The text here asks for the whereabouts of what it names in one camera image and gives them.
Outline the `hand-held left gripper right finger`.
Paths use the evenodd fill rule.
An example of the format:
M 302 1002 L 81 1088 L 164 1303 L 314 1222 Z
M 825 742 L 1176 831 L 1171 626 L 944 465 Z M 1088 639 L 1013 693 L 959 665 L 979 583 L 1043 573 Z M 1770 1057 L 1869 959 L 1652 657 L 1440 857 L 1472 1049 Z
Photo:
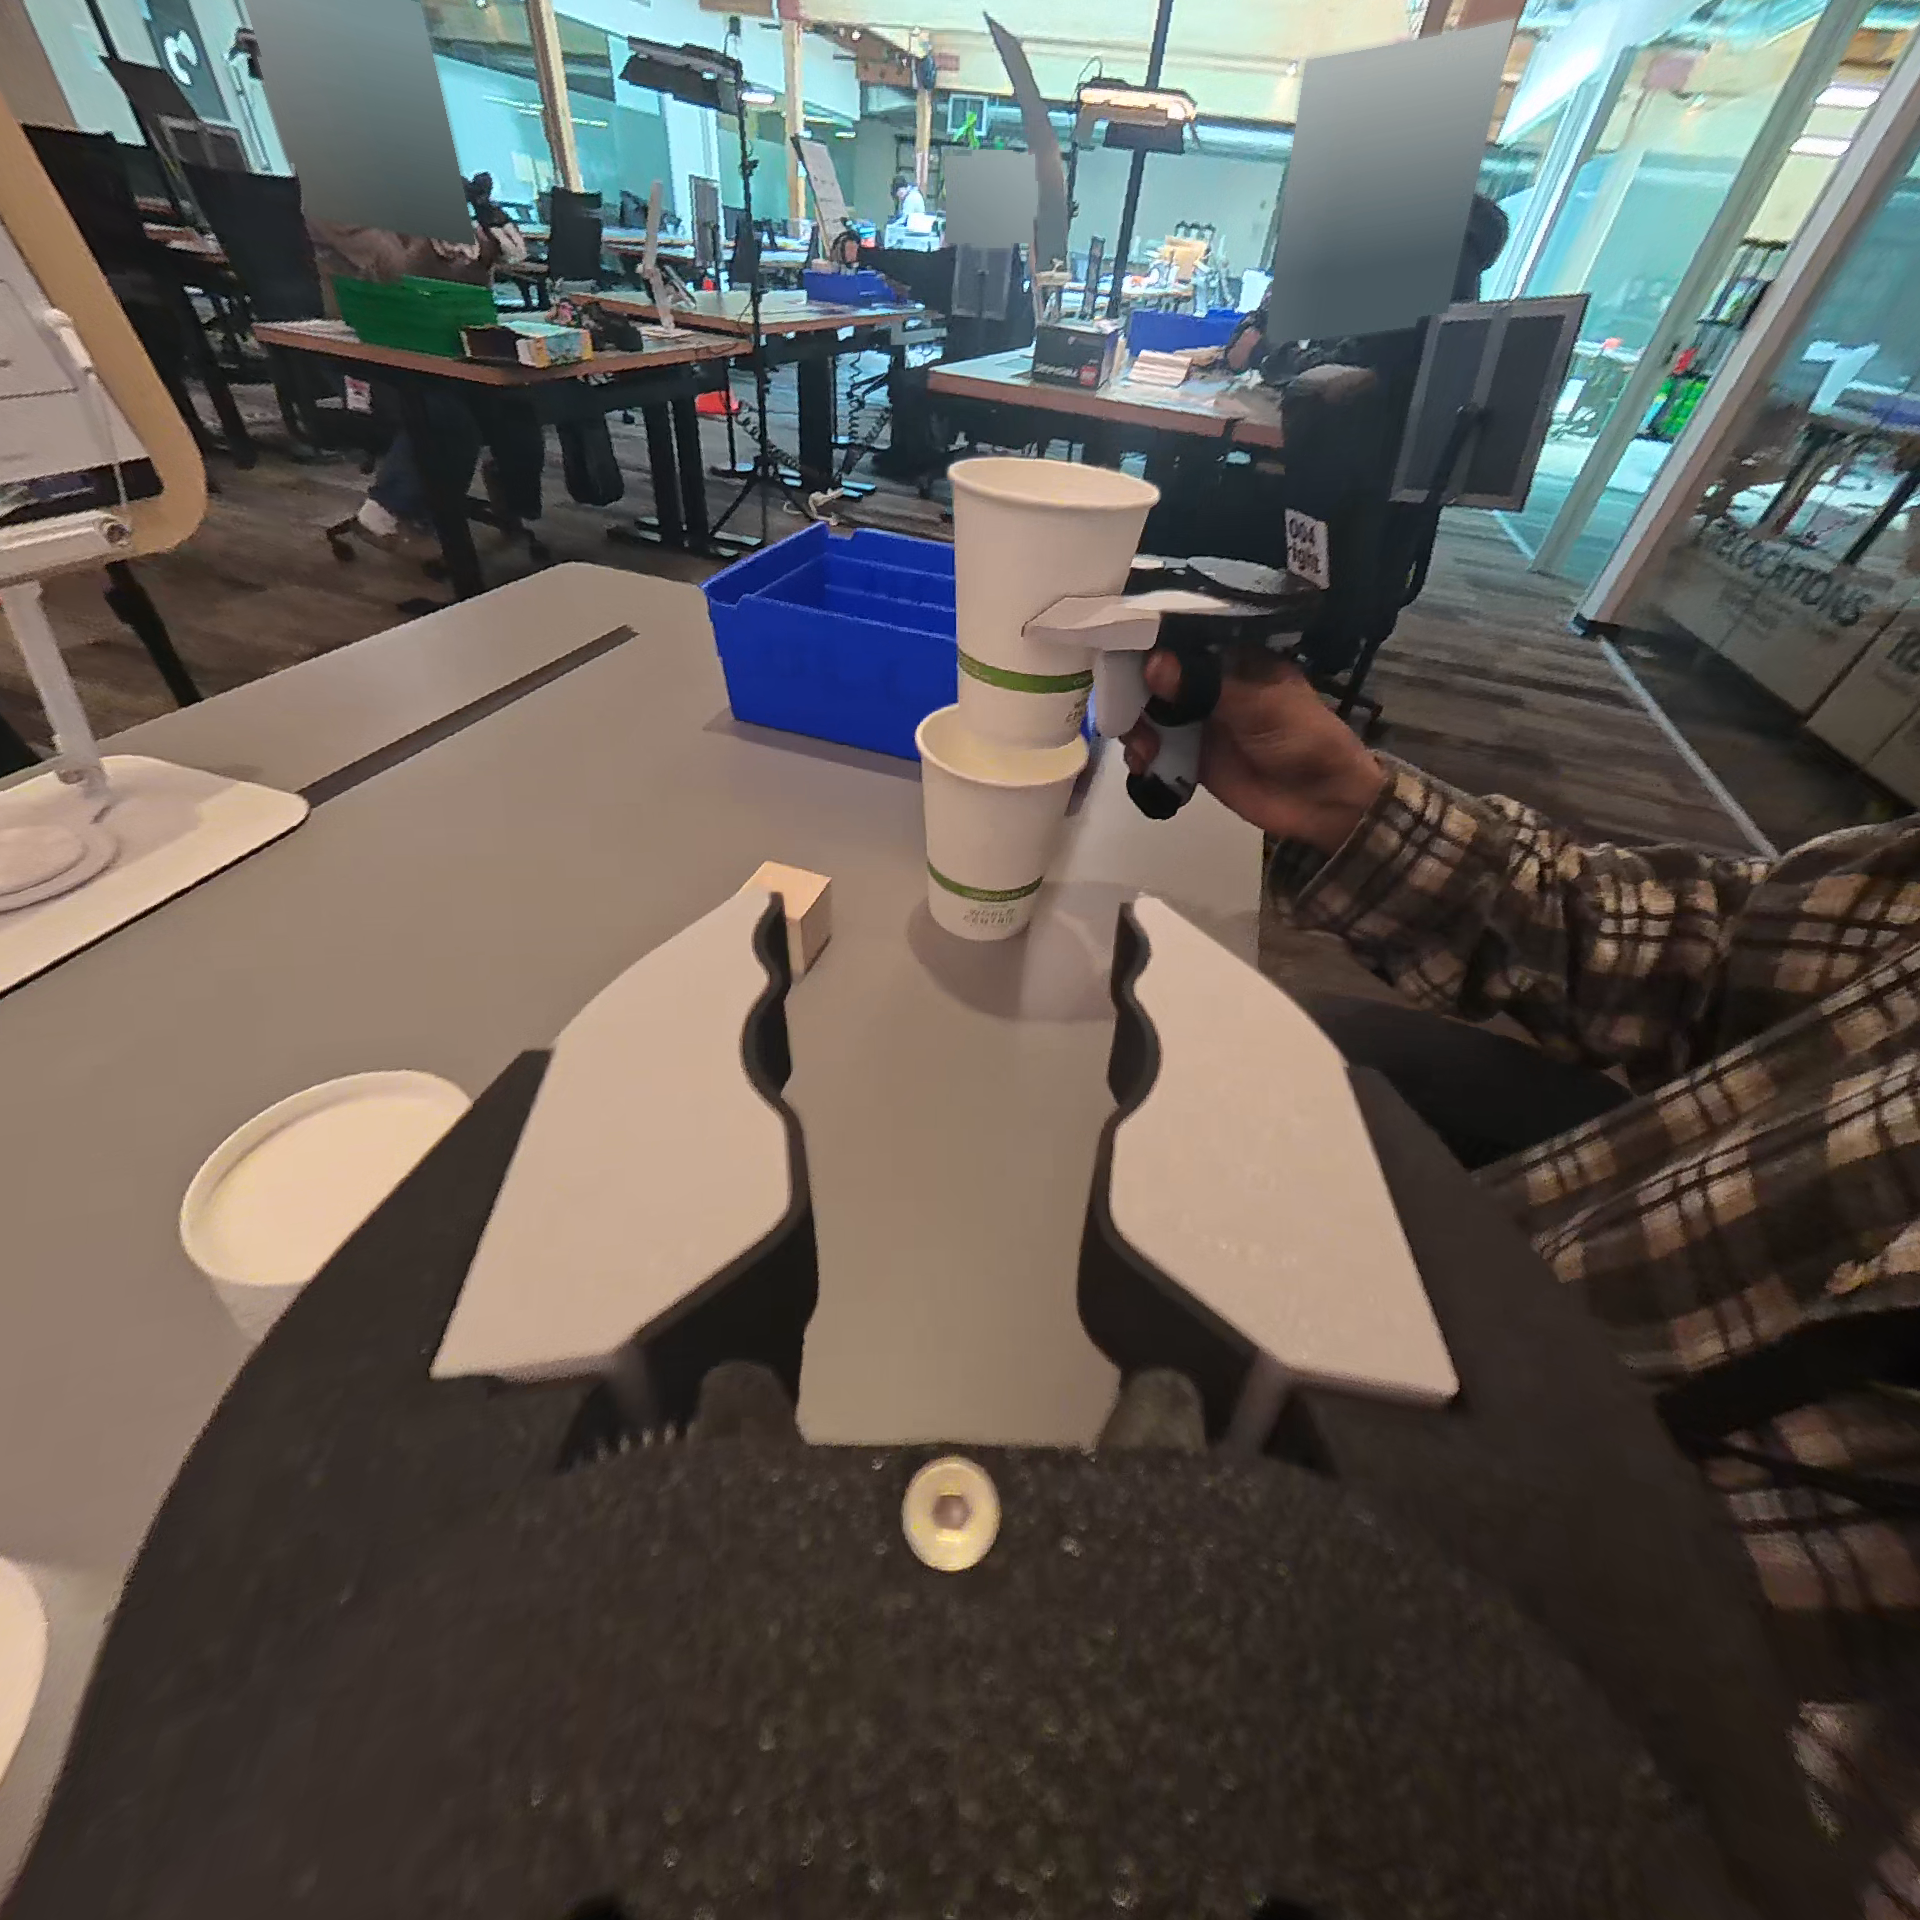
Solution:
M 1322 1028 L 1151 895 L 1114 941 L 1114 1114 L 1083 1218 L 1083 1332 L 1181 1378 L 1205 1432 L 1298 1392 L 1442 1409 L 1459 1373 Z

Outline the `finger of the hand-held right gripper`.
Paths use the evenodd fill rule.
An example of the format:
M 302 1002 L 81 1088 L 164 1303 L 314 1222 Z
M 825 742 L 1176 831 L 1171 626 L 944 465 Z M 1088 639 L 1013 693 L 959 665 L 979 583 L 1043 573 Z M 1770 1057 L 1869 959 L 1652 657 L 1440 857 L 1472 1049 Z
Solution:
M 1158 644 L 1161 618 L 1187 614 L 1186 586 L 1146 593 L 1065 596 L 1021 626 L 1036 647 L 1090 657 L 1090 712 L 1105 738 L 1124 738 L 1142 715 L 1148 690 L 1142 657 Z

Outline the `white board stand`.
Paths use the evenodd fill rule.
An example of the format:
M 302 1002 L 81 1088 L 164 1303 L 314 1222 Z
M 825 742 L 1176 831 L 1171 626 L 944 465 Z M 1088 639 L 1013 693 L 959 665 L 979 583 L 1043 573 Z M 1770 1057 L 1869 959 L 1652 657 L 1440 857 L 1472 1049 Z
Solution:
M 109 512 L 4 530 L 4 629 L 56 744 L 36 773 L 4 787 L 4 991 L 274 846 L 309 809 L 276 787 L 102 750 L 41 583 L 124 542 L 127 519 Z

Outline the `black light stand with softbox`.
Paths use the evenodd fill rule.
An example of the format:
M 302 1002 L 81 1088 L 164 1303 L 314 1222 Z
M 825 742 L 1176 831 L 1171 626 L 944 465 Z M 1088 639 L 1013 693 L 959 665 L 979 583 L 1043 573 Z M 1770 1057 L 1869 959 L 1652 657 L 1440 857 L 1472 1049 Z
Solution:
M 667 95 L 677 105 L 707 109 L 716 116 L 732 116 L 738 138 L 742 220 L 732 244 L 732 288 L 744 290 L 744 342 L 754 372 L 754 418 L 749 438 L 754 461 L 738 474 L 738 494 L 712 519 L 705 551 L 712 558 L 742 558 L 766 542 L 773 532 L 749 532 L 738 517 L 776 497 L 789 517 L 812 523 L 812 497 L 836 485 L 831 465 L 831 374 L 830 356 L 818 349 L 802 356 L 798 334 L 776 334 L 773 322 L 798 320 L 766 290 L 766 247 L 761 244 L 761 222 L 754 204 L 757 158 L 750 143 L 750 112 L 744 68 L 733 54 L 705 47 L 668 47 L 655 39 L 630 39 L 630 60 L 619 73 L 630 86 Z M 798 432 L 799 447 L 781 450 L 772 429 L 772 380 L 776 364 L 793 364 L 798 382 Z

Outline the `white paper cup green band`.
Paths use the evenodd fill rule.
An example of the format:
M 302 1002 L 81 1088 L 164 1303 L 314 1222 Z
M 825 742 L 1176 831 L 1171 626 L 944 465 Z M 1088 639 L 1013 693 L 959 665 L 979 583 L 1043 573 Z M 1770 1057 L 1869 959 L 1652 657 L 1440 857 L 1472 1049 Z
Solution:
M 36 1577 L 4 1558 L 4 1777 L 31 1730 L 50 1646 L 53 1626 Z
M 1124 593 L 1158 489 L 1096 465 L 971 457 L 952 489 L 957 704 L 999 744 L 1056 749 L 1090 712 L 1090 657 L 1021 626 L 1065 596 Z
M 442 1073 L 342 1073 L 280 1097 L 204 1155 L 178 1200 L 178 1246 L 249 1345 L 467 1110 L 470 1094 Z

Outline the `stack of green bins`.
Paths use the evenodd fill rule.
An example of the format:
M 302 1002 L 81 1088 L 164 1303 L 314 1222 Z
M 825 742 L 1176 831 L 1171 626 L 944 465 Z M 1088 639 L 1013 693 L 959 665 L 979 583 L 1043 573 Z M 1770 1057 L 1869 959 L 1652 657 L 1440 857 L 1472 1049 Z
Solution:
M 442 277 L 333 277 L 338 320 L 364 345 L 421 356 L 467 358 L 467 330 L 496 325 L 501 307 L 490 283 Z

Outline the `wooden cube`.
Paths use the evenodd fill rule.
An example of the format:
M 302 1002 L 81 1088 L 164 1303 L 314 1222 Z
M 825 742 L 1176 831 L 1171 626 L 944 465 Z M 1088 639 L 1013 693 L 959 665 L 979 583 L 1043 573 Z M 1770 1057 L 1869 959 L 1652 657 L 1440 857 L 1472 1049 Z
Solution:
M 830 875 L 766 857 L 749 887 L 781 902 L 786 966 L 799 978 L 830 946 Z

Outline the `person's right hand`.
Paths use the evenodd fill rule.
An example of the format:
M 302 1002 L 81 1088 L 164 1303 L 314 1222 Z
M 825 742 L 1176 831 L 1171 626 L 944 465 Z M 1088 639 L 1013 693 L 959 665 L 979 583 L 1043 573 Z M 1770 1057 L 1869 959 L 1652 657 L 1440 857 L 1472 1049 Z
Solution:
M 1196 783 L 1273 843 L 1338 852 L 1390 773 L 1293 664 L 1260 657 L 1246 665 L 1218 668 Z

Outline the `grey panel on stand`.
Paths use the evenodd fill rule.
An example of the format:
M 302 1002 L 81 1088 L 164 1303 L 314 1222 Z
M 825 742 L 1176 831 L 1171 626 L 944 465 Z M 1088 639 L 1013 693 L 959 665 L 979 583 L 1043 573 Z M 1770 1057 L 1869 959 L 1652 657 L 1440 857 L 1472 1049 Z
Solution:
M 1590 293 L 1449 302 L 1428 330 L 1390 502 L 1523 509 Z

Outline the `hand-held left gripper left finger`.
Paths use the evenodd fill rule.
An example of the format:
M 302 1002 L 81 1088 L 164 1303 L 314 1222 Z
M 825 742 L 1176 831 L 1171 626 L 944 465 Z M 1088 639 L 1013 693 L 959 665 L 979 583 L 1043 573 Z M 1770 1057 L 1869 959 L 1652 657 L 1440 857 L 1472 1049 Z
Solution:
M 559 1031 L 430 1378 L 609 1378 L 749 1284 L 765 1366 L 799 1378 L 818 1267 L 785 1002 L 781 895 L 749 884 Z

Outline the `wooden desk with black legs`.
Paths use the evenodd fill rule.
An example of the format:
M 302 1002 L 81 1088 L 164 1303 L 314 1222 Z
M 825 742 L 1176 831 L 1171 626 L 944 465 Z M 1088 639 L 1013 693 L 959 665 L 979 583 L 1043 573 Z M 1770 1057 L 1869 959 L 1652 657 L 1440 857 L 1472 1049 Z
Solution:
M 1148 447 L 1176 440 L 1215 454 L 1230 440 L 1246 440 L 1249 422 L 1244 416 L 1225 410 L 1218 387 L 1151 387 L 1124 380 L 1114 387 L 1077 391 L 1030 380 L 1030 364 L 1031 354 L 944 362 L 932 372 L 932 391 L 938 397 L 979 397 L 999 410 L 1038 416 L 1044 438 L 1057 432 L 1065 438 L 1077 435 L 1082 440 L 1093 440 L 1096 429 L 1114 429 L 1124 440 L 1146 440 Z M 1158 536 L 1146 532 L 1146 524 L 1138 551 L 1176 558 L 1171 547 L 1158 542 Z
M 655 342 L 640 354 L 518 364 L 361 342 L 338 320 L 255 322 L 250 334 L 274 356 L 299 356 L 330 372 L 361 374 L 395 391 L 397 422 L 421 465 L 427 524 L 442 547 L 442 579 L 454 601 L 487 592 L 470 524 L 501 524 L 501 517 L 487 499 L 470 497 L 467 484 L 454 480 L 447 457 L 436 450 L 433 394 L 459 400 L 472 400 L 478 394 L 509 397 L 543 429 L 635 410 L 645 418 L 655 523 L 619 524 L 616 537 L 630 546 L 653 542 L 700 558 L 724 554 L 707 519 L 707 465 L 695 397 L 727 385 L 732 362 L 749 354 L 742 339 L 678 334 L 671 342 Z
M 678 461 L 671 485 L 655 484 L 655 519 L 634 530 L 613 530 L 616 542 L 678 542 L 702 558 L 732 558 L 765 546 L 738 512 L 772 485 L 789 517 L 810 519 L 810 499 L 831 494 L 858 461 L 853 440 L 836 438 L 836 368 L 848 356 L 889 349 L 890 364 L 905 364 L 915 345 L 941 345 L 947 322 L 921 302 L 840 307 L 807 300 L 799 290 L 776 293 L 692 293 L 682 307 L 663 297 L 601 293 L 597 311 L 643 325 L 653 339 L 724 339 L 732 364 L 754 374 L 754 440 L 750 465 L 724 468 L 738 480 L 727 509 L 707 517 L 707 465 L 692 400 L 668 400 L 668 440 Z M 798 382 L 798 450 L 785 450 L 772 435 L 772 380 L 793 368 Z

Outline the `stack of white paper cups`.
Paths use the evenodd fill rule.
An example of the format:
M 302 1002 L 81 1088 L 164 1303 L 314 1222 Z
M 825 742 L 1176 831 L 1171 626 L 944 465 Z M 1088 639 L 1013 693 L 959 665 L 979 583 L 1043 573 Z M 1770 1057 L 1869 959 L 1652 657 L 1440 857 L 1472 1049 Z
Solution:
M 1031 924 L 1062 846 L 1067 800 L 1090 749 L 1016 749 L 975 735 L 959 704 L 918 725 L 928 904 L 971 943 L 1013 941 Z

